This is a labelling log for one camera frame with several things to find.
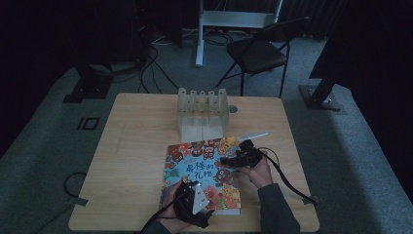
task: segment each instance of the hand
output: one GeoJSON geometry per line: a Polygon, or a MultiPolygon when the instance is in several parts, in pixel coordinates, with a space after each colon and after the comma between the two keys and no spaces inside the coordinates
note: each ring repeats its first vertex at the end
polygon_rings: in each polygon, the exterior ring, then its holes
{"type": "Polygon", "coordinates": [[[253,168],[244,167],[238,168],[238,170],[247,174],[249,176],[249,181],[251,181],[257,188],[262,188],[273,183],[270,165],[268,165],[266,157],[262,157],[258,164],[253,168]]]}
{"type": "MultiPolygon", "coordinates": [[[[164,203],[162,204],[162,207],[165,207],[167,204],[173,201],[176,190],[178,189],[179,185],[182,183],[182,181],[179,181],[176,185],[174,185],[164,203]]],[[[173,209],[173,206],[168,207],[164,212],[159,214],[158,221],[161,222],[161,224],[171,233],[178,233],[182,229],[185,229],[189,227],[191,224],[184,222],[176,217],[175,210],[173,209]]]]}

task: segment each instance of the carpeted floor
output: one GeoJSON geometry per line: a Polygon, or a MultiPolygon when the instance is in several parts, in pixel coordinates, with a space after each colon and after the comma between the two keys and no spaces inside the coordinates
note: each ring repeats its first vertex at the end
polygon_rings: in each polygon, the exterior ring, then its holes
{"type": "MultiPolygon", "coordinates": [[[[240,33],[233,36],[243,37],[240,33]]],[[[223,42],[218,36],[207,38],[223,42]]],[[[317,209],[319,233],[412,233],[412,204],[350,91],[334,87],[332,94],[345,110],[339,113],[307,109],[301,98],[299,85],[319,82],[308,77],[324,44],[311,38],[293,41],[282,95],[308,184],[312,194],[322,199],[317,209]]],[[[231,59],[225,47],[206,44],[204,65],[197,68],[196,45],[190,36],[182,48],[160,40],[153,45],[158,51],[156,62],[178,87],[215,90],[214,84],[231,59]]],[[[126,66],[114,64],[115,69],[126,66]]],[[[79,78],[74,69],[55,83],[0,161],[0,233],[109,233],[68,228],[72,208],[66,204],[69,196],[63,183],[73,173],[88,171],[116,95],[144,93],[137,72],[116,76],[106,99],[84,99],[82,103],[62,103],[79,78]],[[98,118],[96,129],[79,129],[82,118],[98,118]]],[[[281,74],[281,69],[275,69],[247,77],[244,95],[275,97],[281,74]]],[[[143,84],[150,93],[159,93],[157,86],[162,93],[177,93],[155,65],[145,70],[143,84]]],[[[239,79],[224,81],[220,88],[237,96],[239,79]]],[[[71,192],[78,192],[82,182],[82,176],[73,177],[71,192]]]]}

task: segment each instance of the blue book cover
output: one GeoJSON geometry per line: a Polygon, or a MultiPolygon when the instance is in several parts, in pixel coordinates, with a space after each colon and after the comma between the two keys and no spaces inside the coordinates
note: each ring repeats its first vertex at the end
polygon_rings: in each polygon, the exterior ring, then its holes
{"type": "Polygon", "coordinates": [[[241,199],[238,172],[221,165],[221,157],[235,157],[234,136],[168,146],[161,204],[168,189],[181,179],[201,184],[215,215],[238,215],[241,199]]]}

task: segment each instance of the illustrated book cover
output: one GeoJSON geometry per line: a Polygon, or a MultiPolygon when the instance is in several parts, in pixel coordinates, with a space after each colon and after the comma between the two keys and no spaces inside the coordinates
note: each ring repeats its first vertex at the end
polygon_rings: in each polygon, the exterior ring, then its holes
{"type": "Polygon", "coordinates": [[[221,157],[235,157],[234,136],[168,146],[161,204],[169,188],[181,179],[201,184],[214,215],[239,215],[238,173],[221,165],[221,157]]]}

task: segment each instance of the table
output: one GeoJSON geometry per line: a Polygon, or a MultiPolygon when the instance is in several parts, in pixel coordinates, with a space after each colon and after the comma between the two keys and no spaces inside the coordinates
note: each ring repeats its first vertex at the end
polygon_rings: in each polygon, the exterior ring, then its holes
{"type": "Polygon", "coordinates": [[[200,0],[198,48],[195,65],[204,63],[204,25],[261,28],[269,23],[277,22],[282,0],[276,4],[273,13],[249,13],[227,11],[204,11],[204,0],[200,0]]]}
{"type": "MultiPolygon", "coordinates": [[[[238,111],[230,114],[227,136],[267,131],[254,144],[274,149],[285,176],[300,191],[310,194],[291,129],[275,97],[228,97],[238,111]]],[[[177,95],[119,94],[113,104],[94,158],[80,192],[89,200],[75,206],[69,220],[72,230],[140,230],[158,209],[167,146],[179,143],[176,117],[177,95]]],[[[282,183],[273,169],[285,200],[301,225],[302,232],[319,230],[313,205],[282,183]]],[[[209,227],[185,231],[257,232],[259,200],[247,176],[240,176],[241,215],[213,215],[209,227]]]]}

